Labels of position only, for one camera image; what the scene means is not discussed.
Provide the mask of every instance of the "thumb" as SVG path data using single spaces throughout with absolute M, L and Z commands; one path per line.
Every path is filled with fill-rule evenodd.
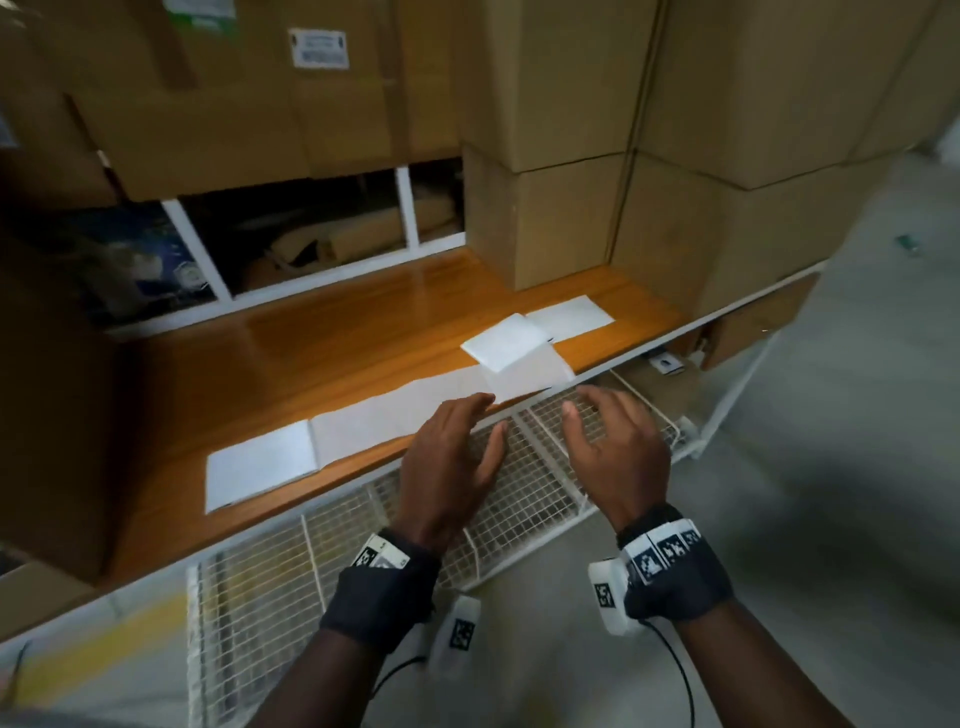
M 491 430 L 487 448 L 473 474 L 473 482 L 479 488 L 490 488 L 496 480 L 496 472 L 500 470 L 503 458 L 507 454 L 507 424 L 507 420 L 502 420 Z
M 564 441 L 570 460 L 576 462 L 589 460 L 593 455 L 593 445 L 587 440 L 587 435 L 584 432 L 584 422 L 580 418 L 577 405 L 567 400 L 564 402 L 562 412 L 564 415 Z

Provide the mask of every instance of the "gray floor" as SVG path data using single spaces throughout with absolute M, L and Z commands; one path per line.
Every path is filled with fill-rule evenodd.
M 918 256 L 895 244 L 905 233 Z M 862 726 L 960 715 L 958 320 L 960 173 L 907 159 L 708 452 L 672 480 L 742 600 Z M 468 679 L 404 671 L 370 726 L 686 725 L 662 646 L 601 627 L 586 568 L 612 553 L 594 517 L 486 584 Z M 182 725 L 182 654 L 171 643 L 54 708 Z M 716 725 L 687 669 L 698 724 Z

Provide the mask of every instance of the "white sensor device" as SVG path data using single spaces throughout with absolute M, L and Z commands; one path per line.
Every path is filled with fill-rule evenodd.
M 459 595 L 440 625 L 430 648 L 430 659 L 426 666 L 430 677 L 457 680 L 463 675 L 469 664 L 473 637 L 479 623 L 480 600 Z
M 600 609 L 603 625 L 615 637 L 627 637 L 642 632 L 645 627 L 636 619 L 627 617 L 623 599 L 627 595 L 627 567 L 617 558 L 596 561 L 587 569 L 593 598 Z

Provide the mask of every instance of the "wooden countertop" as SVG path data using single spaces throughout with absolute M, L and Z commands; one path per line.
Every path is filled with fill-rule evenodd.
M 616 322 L 561 342 L 582 372 L 684 323 L 604 266 L 514 293 L 458 250 L 127 345 L 135 361 L 129 462 L 100 586 L 211 546 L 402 454 L 400 438 L 204 514 L 206 457 L 282 425 L 475 363 L 460 349 L 511 313 L 583 294 Z

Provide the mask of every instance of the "white wire basket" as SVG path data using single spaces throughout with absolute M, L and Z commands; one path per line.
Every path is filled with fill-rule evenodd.
M 503 413 L 501 419 L 511 422 L 496 485 L 446 554 L 438 588 L 470 590 L 596 510 L 567 458 L 564 400 L 577 405 L 590 440 L 603 435 L 599 413 L 572 388 L 543 393 Z M 661 420 L 664 439 L 678 452 L 690 433 L 647 403 Z M 482 453 L 492 425 L 471 435 L 474 454 Z M 302 652 L 336 591 L 340 571 L 396 512 L 398 466 L 396 461 L 359 487 L 342 486 L 341 497 L 190 568 L 191 728 L 243 725 Z

